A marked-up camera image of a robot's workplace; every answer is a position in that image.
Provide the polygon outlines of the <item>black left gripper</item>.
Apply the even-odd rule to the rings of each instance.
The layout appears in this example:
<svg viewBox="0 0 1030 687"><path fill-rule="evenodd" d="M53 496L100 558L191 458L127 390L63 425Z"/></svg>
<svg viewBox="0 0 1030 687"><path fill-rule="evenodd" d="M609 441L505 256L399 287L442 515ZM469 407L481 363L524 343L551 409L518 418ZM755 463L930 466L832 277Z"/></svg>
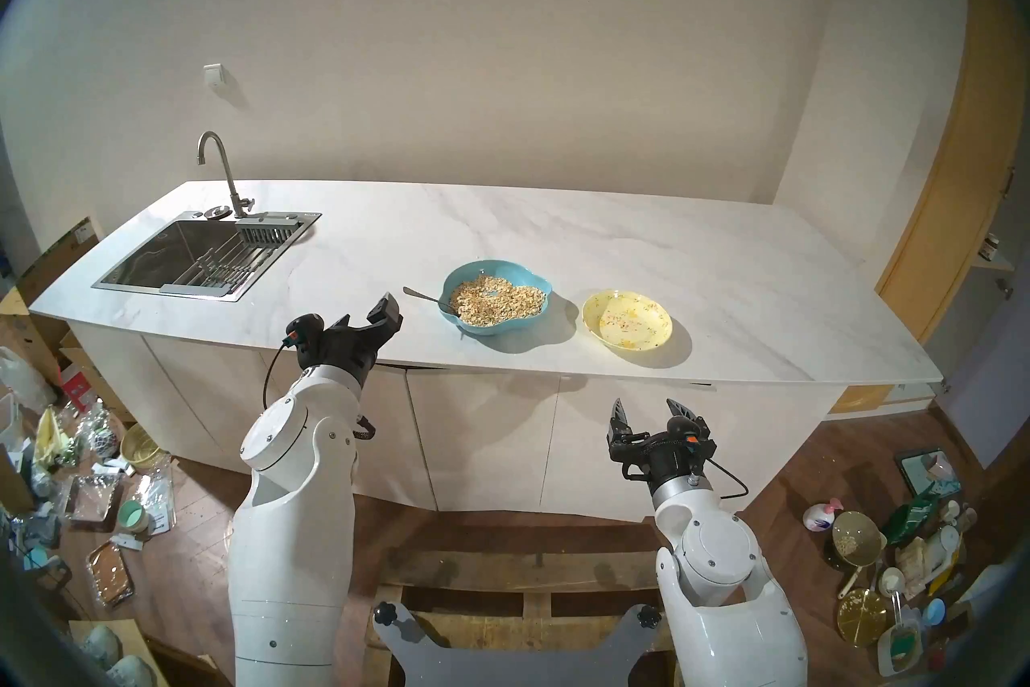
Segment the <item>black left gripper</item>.
<svg viewBox="0 0 1030 687"><path fill-rule="evenodd" d="M383 295L367 315L368 325L353 328L346 315L325 327L317 314L300 317L300 369L336 367L364 387L378 352L403 325L404 317L393 295Z"/></svg>

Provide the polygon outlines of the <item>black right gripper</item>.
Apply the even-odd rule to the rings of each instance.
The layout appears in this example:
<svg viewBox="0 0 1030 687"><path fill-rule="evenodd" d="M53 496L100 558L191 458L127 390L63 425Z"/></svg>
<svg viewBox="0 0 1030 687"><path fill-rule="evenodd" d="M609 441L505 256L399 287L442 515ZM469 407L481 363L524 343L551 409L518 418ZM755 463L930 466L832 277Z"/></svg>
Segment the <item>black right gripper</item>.
<svg viewBox="0 0 1030 687"><path fill-rule="evenodd" d="M632 435L621 398L616 398L608 430L612 461L621 463L627 481L641 481L655 492L666 482L681 477L702 477L705 463L716 453L716 442L701 440L700 419L689 408L666 399L671 417L670 435Z"/></svg>

